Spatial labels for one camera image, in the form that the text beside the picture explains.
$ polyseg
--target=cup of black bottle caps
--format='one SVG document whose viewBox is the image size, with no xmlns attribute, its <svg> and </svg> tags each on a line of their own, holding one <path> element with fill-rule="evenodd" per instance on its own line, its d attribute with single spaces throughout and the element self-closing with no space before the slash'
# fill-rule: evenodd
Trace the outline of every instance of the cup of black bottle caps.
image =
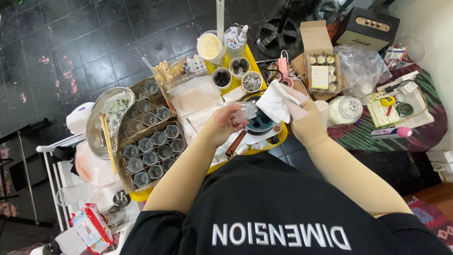
<svg viewBox="0 0 453 255">
<path fill-rule="evenodd" d="M 219 89 L 228 89 L 231 87 L 231 72 L 230 70 L 220 67 L 214 70 L 211 75 L 212 84 Z"/>
</svg>

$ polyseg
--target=black t-shirt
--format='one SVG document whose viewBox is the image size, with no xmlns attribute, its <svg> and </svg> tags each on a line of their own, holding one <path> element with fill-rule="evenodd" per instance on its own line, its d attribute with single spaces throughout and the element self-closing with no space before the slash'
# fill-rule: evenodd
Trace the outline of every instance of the black t-shirt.
<svg viewBox="0 0 453 255">
<path fill-rule="evenodd" d="M 236 156 L 219 168 L 187 215 L 141 212 L 120 254 L 451 252 L 416 216 L 376 219 L 333 185 L 268 155 Z"/>
</svg>

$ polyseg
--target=marshall speaker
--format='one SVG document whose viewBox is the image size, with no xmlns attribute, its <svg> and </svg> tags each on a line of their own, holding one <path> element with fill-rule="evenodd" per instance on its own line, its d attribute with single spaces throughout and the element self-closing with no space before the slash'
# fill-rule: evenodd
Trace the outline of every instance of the marshall speaker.
<svg viewBox="0 0 453 255">
<path fill-rule="evenodd" d="M 379 51 L 395 40 L 399 24 L 398 18 L 354 7 L 341 22 L 333 42 Z"/>
</svg>

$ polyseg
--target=yellow tray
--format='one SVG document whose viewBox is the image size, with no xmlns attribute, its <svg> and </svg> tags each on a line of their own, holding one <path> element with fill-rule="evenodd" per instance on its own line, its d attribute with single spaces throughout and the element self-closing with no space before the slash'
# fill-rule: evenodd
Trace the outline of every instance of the yellow tray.
<svg viewBox="0 0 453 255">
<path fill-rule="evenodd" d="M 245 58 L 250 62 L 250 71 L 256 71 L 258 73 L 261 73 L 260 69 L 258 68 L 258 65 L 256 64 L 255 58 L 253 57 L 252 52 L 250 51 L 249 45 L 247 45 L 247 48 L 246 48 Z M 207 63 L 206 65 L 207 65 L 207 69 L 212 74 L 214 72 L 214 68 L 209 63 Z M 223 67 L 225 67 L 227 69 L 230 67 L 230 60 L 228 59 L 227 55 L 225 55 L 225 63 L 223 65 Z M 241 81 L 236 80 L 236 79 L 232 79 L 231 80 L 231 87 L 228 88 L 228 89 L 225 89 L 225 90 L 221 90 L 221 93 L 222 93 L 222 95 L 226 94 L 226 93 L 230 92 L 231 90 L 233 90 L 233 89 L 235 89 L 235 88 L 237 88 L 239 86 L 241 86 Z M 261 89 L 265 89 L 265 88 L 267 88 L 267 85 L 266 85 L 266 82 L 263 79 L 263 85 L 261 86 Z M 256 150 L 256 149 L 250 150 L 250 146 L 249 146 L 249 151 L 244 153 L 244 155 L 251 155 L 251 154 L 267 151 L 267 150 L 269 150 L 269 149 L 271 149 L 273 147 L 276 147 L 276 146 L 280 145 L 281 143 L 283 143 L 283 141 L 285 141 L 287 136 L 288 136 L 288 129 L 286 128 L 285 123 L 282 122 L 282 130 L 277 135 L 277 137 L 279 138 L 280 141 L 277 144 L 269 144 L 268 146 L 264 147 L 264 149 L 262 151 L 259 151 L 259 150 Z M 217 170 L 219 167 L 221 167 L 226 162 L 227 161 L 224 161 L 224 162 L 222 162 L 222 163 L 220 163 L 218 165 L 210 167 L 208 172 L 207 172 L 207 175 L 208 174 L 212 174 L 215 170 Z M 151 188 L 149 188 L 147 190 L 144 190 L 144 191 L 141 191 L 141 192 L 138 192 L 138 193 L 134 191 L 134 192 L 129 193 L 129 196 L 131 197 L 132 200 L 137 201 L 137 202 L 146 201 L 148 199 L 151 191 L 153 191 L 153 189 L 154 189 L 154 187 L 151 187 Z"/>
</svg>

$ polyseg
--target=ruler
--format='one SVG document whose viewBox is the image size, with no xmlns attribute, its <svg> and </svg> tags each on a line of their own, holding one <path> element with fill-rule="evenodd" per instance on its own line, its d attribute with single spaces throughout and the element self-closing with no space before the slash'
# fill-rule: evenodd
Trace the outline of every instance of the ruler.
<svg viewBox="0 0 453 255">
<path fill-rule="evenodd" d="M 225 19 L 225 1 L 226 0 L 216 0 L 217 1 L 217 38 L 220 42 L 223 42 L 223 25 Z"/>
</svg>

